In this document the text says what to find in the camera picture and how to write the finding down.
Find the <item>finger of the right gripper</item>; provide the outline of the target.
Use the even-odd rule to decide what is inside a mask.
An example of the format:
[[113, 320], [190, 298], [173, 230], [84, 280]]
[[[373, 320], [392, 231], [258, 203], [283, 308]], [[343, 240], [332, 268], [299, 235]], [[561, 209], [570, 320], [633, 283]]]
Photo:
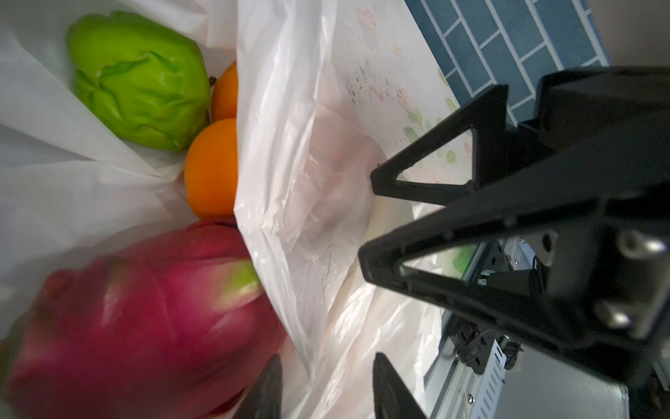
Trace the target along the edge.
[[[510, 335], [581, 367], [618, 363], [618, 335], [597, 319], [610, 276], [606, 206], [617, 194], [609, 179], [551, 186], [516, 177], [475, 191], [438, 211], [364, 244], [366, 281], [444, 307], [467, 321]], [[553, 228], [554, 259], [516, 270], [500, 240]], [[482, 244], [474, 279], [443, 279], [408, 266], [438, 251]]]
[[375, 195], [449, 204], [506, 177], [509, 87], [486, 87], [371, 173]]

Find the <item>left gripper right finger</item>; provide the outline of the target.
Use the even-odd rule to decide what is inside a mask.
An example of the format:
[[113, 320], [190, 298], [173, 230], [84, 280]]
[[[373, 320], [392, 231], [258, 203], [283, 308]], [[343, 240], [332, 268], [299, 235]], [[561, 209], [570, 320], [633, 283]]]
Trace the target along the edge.
[[376, 419], [426, 419], [415, 398], [385, 354], [373, 362], [373, 401]]

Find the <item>white plastic bag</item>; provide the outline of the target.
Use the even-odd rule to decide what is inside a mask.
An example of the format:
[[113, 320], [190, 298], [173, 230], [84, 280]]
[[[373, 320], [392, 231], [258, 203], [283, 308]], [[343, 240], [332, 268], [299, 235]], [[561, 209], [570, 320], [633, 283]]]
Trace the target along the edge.
[[455, 110], [403, 1], [1, 4], [1, 415], [420, 406], [438, 310], [367, 283], [382, 162]]

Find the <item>pink dragon fruit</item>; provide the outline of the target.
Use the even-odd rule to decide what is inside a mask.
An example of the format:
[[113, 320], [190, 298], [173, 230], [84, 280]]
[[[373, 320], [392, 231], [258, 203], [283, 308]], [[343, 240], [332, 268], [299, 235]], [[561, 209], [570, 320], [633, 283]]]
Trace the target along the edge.
[[209, 418], [286, 332], [231, 218], [52, 273], [1, 344], [17, 418]]

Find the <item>orange fruit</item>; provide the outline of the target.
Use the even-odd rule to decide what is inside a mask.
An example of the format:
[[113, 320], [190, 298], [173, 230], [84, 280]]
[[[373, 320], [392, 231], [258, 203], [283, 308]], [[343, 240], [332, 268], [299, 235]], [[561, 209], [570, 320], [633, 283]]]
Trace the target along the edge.
[[237, 101], [237, 63], [233, 62], [214, 85], [211, 99], [211, 118], [213, 122], [237, 118]]
[[199, 218], [231, 216], [237, 194], [237, 121], [207, 126], [193, 140], [184, 167], [187, 200]]

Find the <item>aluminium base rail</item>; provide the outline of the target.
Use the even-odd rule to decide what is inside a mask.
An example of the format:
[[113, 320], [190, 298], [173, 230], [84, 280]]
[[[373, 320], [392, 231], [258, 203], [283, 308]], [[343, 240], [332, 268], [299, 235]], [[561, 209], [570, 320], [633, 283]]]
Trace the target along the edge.
[[503, 377], [476, 375], [441, 337], [439, 355], [425, 376], [431, 418], [628, 418], [626, 387], [604, 382], [524, 347]]

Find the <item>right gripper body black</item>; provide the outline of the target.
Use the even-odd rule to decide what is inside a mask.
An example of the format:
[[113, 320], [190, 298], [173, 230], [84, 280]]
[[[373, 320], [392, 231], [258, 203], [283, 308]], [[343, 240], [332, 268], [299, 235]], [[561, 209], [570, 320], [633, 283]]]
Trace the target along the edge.
[[639, 386], [669, 334], [668, 68], [548, 75], [525, 132], [551, 155], [515, 176], [511, 216], [541, 236], [544, 288], [502, 325]]

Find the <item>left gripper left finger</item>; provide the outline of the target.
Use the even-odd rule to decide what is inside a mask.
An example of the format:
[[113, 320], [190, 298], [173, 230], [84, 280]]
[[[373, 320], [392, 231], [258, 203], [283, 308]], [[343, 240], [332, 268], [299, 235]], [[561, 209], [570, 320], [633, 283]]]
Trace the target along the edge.
[[232, 418], [279, 419], [282, 401], [283, 366], [280, 355], [274, 354]]

